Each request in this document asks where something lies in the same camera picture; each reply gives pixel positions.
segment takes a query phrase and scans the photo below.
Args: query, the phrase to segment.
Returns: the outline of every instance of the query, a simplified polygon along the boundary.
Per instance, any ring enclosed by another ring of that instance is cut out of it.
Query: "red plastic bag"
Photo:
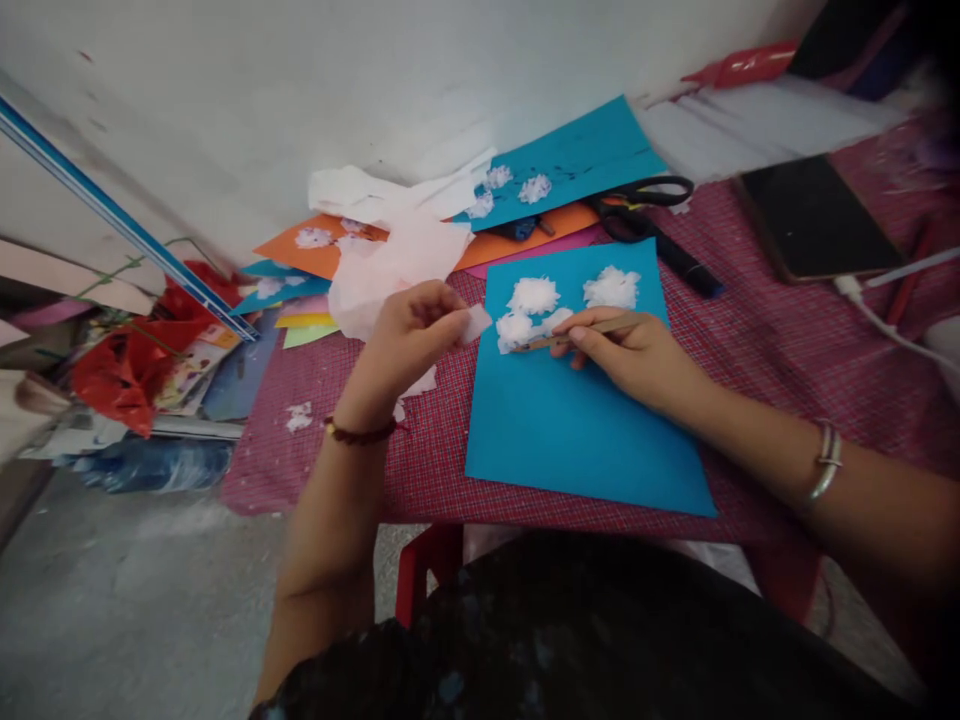
[[[187,266],[231,306],[240,302],[237,289],[208,265],[188,261]],[[177,354],[185,352],[211,323],[217,322],[209,310],[170,278],[155,311],[158,308],[174,319],[136,318],[131,324],[163,345],[132,327],[119,328],[73,368],[73,391],[81,400],[143,437],[150,437],[156,415],[153,400],[176,365]]]

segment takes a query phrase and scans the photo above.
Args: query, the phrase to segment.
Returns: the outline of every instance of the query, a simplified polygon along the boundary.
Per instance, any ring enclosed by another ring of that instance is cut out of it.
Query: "tablecloth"
[[[892,185],[885,152],[868,140],[836,153],[833,162],[890,237],[909,244],[919,218],[952,201]],[[661,266],[673,331],[715,380],[787,412],[830,418],[844,437],[867,447],[960,474],[960,413],[935,365],[879,335],[829,283],[778,282],[730,182],[698,188],[686,214],[662,211],[655,219],[727,285],[723,297],[704,301]],[[916,339],[935,320],[960,312],[957,280],[954,264],[924,274],[901,325],[907,337]],[[461,272],[449,282],[468,303],[482,300],[482,281]],[[882,312],[891,292],[868,291],[867,303]],[[274,352],[224,480],[227,506],[253,515],[295,505],[318,450],[321,420],[360,349],[338,333]],[[715,520],[464,477],[476,355],[474,346],[447,356],[438,367],[439,388],[406,401],[405,429],[394,435],[388,456],[385,520],[761,545],[797,537],[785,510],[707,447],[701,455],[720,512]],[[308,401],[312,424],[289,431],[287,408]]]

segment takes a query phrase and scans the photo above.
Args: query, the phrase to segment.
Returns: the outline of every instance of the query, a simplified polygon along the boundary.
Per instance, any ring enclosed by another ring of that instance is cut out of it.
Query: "floor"
[[[400,549],[383,526],[377,617],[393,613]],[[240,518],[215,493],[108,496],[54,477],[0,556],[0,716],[237,718],[269,622],[282,517]],[[906,696],[919,684],[836,566],[832,642]],[[826,620],[824,594],[811,618]]]

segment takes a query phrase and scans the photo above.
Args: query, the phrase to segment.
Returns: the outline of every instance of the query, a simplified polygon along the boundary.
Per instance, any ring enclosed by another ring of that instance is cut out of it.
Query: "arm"
[[[628,395],[713,446],[773,495],[800,510],[823,472],[819,426],[726,390],[652,316],[612,340],[585,327],[623,311],[593,308],[554,331],[570,332],[574,369],[587,357]],[[556,357],[569,346],[554,349]],[[918,599],[943,599],[960,573],[960,483],[844,442],[843,467],[802,519],[841,564]]]
[[[397,398],[466,328],[466,304],[442,282],[384,303],[334,410],[354,433],[385,427]],[[373,624],[373,546],[383,500],[386,440],[348,445],[325,436],[290,519],[256,703],[301,660]]]

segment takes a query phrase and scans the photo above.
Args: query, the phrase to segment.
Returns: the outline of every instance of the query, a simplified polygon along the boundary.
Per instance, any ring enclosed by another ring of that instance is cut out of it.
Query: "person's left hand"
[[[463,298],[440,280],[387,298],[337,403],[337,426],[362,433],[386,425],[400,395],[457,346],[469,322]]]

